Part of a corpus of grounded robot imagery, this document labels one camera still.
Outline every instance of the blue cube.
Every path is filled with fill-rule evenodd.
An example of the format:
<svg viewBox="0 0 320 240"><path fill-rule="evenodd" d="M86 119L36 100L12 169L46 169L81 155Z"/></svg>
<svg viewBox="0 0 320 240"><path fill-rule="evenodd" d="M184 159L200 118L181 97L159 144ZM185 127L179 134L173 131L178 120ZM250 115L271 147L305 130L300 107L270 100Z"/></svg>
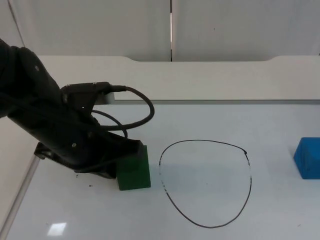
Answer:
<svg viewBox="0 0 320 240"><path fill-rule="evenodd" d="M320 137L303 137L294 154L303 179L320 179Z"/></svg>

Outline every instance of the black ink circle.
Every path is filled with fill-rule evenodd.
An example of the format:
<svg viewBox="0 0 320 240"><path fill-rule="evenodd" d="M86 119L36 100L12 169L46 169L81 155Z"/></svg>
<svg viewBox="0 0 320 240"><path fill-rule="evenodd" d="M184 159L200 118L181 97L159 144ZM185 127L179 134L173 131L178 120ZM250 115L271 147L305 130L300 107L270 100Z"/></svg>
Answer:
<svg viewBox="0 0 320 240"><path fill-rule="evenodd" d="M224 226L227 226L228 224L232 223L234 220L236 220L240 214L243 212L243 210L245 209L245 206L247 205L247 202L249 200L249 197L250 197L250 194L251 194L251 188L252 188L252 175L250 173L250 186L249 186L249 192L248 192L248 195L245 199L245 202L241 208L241 210L239 211L239 213L234 217L232 218L230 221L224 223L224 224L221 224L221 225L216 225L216 226L205 226L205 225L201 225L199 223L196 223L195 221L191 220L189 217L187 217L179 208L178 206L175 204L175 202L173 201L173 199L171 198L171 196L169 195L167 189L166 189L166 185L164 183L164 180L161 178L161 160L162 160L162 157L164 155L164 153L170 148L172 147L173 145L176 145L176 144L179 144L179 143L184 143L184 142L211 142L211 143L218 143L218 144L224 144L224 145L228 145L228 146L231 146L231 147L235 147L235 148L238 148L240 150L242 150L244 152L244 155L245 155L245 158L247 160L247 163L248 163L248 166L249 166L249 169L251 170L251 166L250 166L250 161L249 161L249 158L248 158L248 154L247 154L247 151L244 150L243 148L239 147L239 146L236 146L236 145L233 145L233 144L230 144L230 143L227 143L227 142L222 142L222 141L213 141L213 140L202 140L202 139L194 139L194 140L182 140L182 141L177 141L171 145L169 145L168 147L166 147L166 149L161 153L161 156L160 156L160 160L159 160L159 175L160 175L160 180L161 180L161 183L162 183L162 186L163 186L163 189L165 191L165 194L168 196L170 202L172 203L172 205L175 207L175 209L185 218L187 219L189 222L193 223L194 225L197 225L199 227L202 227L202 228L206 228L206 229L217 229L217 228L221 228L221 227L224 227Z"/></svg>

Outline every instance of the drawn oval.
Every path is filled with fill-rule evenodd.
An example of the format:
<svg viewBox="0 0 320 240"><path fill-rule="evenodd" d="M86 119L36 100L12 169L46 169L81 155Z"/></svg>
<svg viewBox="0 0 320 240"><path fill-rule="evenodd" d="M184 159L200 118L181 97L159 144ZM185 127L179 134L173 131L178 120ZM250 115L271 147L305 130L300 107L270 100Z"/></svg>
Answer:
<svg viewBox="0 0 320 240"><path fill-rule="evenodd" d="M225 148L225 152L222 154L221 152L215 152L214 154L212 154L212 152L210 152L212 150L213 147L211 147L211 150L204 150L202 149L201 154L199 154L199 146L195 146L191 143L207 143L207 144L218 144L221 146L224 146ZM169 157L168 162L164 162L164 156L170 152L170 150L174 149L177 146L182 146L180 148L180 150L176 149L175 154L171 153L171 158ZM234 157L234 151L236 150L237 152L237 157ZM200 157L201 156L209 156L210 160L211 159L217 159L216 163L213 164L208 164L211 163L210 161L208 161L206 159L206 161L201 161ZM180 159L178 164L171 164L169 160L172 159L173 157L177 157ZM189 164L184 162L184 160L188 158L194 160L191 161ZM242 161L241 164L243 164L243 166L241 167L241 169L246 169L246 174L244 175L243 173L245 173L243 170L242 171L238 171L239 170L239 161ZM230 173L233 174L242 174L241 179L245 179L247 186L243 186L243 181L238 182L236 181L236 184L241 184L242 187L235 187L235 189L237 189L237 191L240 191L239 189L246 189L245 192L242 192L240 195L242 196L242 198L240 199L239 196L229 196L227 199L221 199L221 197L218 197L218 201L212 201L210 202L210 206L212 206L212 208L215 209L222 209L222 210L229 210L228 207L230 207L232 205L233 209L235 209L235 205L236 205L236 209L237 210L232 210L232 213L230 213L229 211L229 219L224 220L223 222L216 224L216 225L206 225L206 224L200 224L199 220L195 221L193 220L190 216L188 216L185 211L182 211L181 208L178 206L178 203L176 203L177 201L174 200L173 196L172 196L172 192L169 192L168 187L166 185L166 182L164 180L164 171L162 170L164 163L166 163L166 169L168 170L168 172L170 172L169 176L170 176L170 180L169 182L171 182L171 184L173 185L172 187L172 192L176 192L179 193L180 198L184 199L185 197L188 197L188 195L190 194L197 194L196 199L199 200L201 202L202 199L205 199L204 202L208 203L208 198L206 196L204 196L204 192L203 190L212 190L214 189L214 192L208 192L208 194L210 195L214 195L214 196L219 196L219 194L221 194L223 191L227 191L228 189L228 184L225 184L226 181L228 181L228 178L233 177L230 176ZM212 174L211 174L211 170L214 168L214 172L216 175L220 175L221 179L218 181L214 181L212 182ZM181 178L181 172L183 172L187 177L184 177L183 179ZM251 176L251 166L250 166L250 161L248 158L248 154L247 151L244 150L243 148L227 143L227 142L221 142L221 141L214 141L214 140L202 140L202 139L194 139L194 140L182 140L182 141L177 141L171 145L169 145L161 154L160 159L159 159L159 175L160 175L160 180L163 186L163 189L167 195L167 197L169 198L170 202L172 203L172 205L175 207L175 209L185 218L187 219L189 222L191 222L194 225L197 225L199 227L202 228L207 228L207 229L216 229L216 228L221 228L224 227L230 223L232 223L233 221L235 221L243 212L243 210L246 207L246 204L249 200L250 194L251 194L251 188L252 188L252 176ZM177 184L177 182L183 182L187 184L187 187L181 187L179 184ZM220 184L220 181L223 181L224 186L220 187L220 185L222 186L222 184Z"/></svg>

